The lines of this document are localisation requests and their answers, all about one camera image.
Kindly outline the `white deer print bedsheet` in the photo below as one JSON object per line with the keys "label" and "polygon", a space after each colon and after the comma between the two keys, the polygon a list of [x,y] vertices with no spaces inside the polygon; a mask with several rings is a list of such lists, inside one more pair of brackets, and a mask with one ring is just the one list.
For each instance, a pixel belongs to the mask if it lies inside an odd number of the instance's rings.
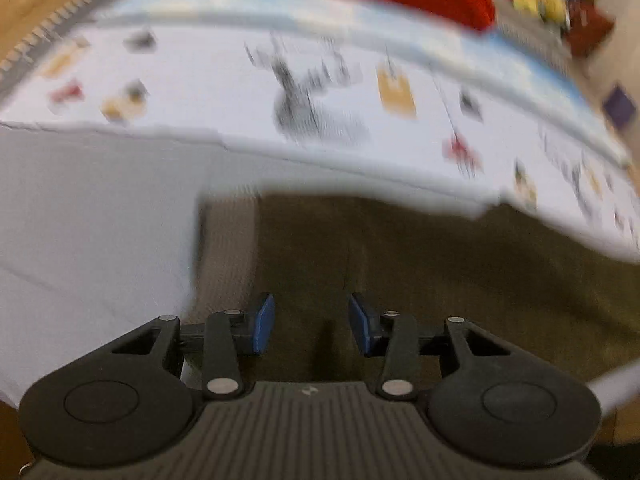
{"label": "white deer print bedsheet", "polygon": [[349,196],[506,205],[638,266],[622,172],[438,67],[319,36],[85,24],[1,107],[1,397],[162,315],[189,321],[200,209]]}

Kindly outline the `dark olive corduroy pants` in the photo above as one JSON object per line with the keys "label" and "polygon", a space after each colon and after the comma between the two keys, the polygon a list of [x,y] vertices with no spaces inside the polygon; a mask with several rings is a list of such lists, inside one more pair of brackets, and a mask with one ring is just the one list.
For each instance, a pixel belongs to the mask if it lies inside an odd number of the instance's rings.
{"label": "dark olive corduroy pants", "polygon": [[261,292],[276,322],[257,373],[280,382],[369,380],[347,298],[438,325],[451,315],[588,382],[639,355],[639,269],[500,205],[476,219],[349,196],[206,200],[188,319]]}

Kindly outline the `light blue patterned quilt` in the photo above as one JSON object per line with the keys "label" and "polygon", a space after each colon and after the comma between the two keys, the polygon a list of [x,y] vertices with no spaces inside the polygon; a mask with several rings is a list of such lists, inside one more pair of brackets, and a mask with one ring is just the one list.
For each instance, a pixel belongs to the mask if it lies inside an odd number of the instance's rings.
{"label": "light blue patterned quilt", "polygon": [[114,22],[174,18],[332,36],[393,52],[496,92],[590,148],[627,165],[631,154],[570,81],[489,29],[462,25],[380,0],[113,0],[94,14]]}

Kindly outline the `dark red bag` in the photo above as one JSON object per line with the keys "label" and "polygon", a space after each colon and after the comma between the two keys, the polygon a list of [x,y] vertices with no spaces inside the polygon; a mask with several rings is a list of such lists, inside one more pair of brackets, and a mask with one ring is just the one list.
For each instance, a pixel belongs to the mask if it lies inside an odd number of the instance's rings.
{"label": "dark red bag", "polygon": [[570,4],[570,30],[564,40],[573,58],[586,58],[602,44],[615,26],[614,18],[602,14],[592,3]]}

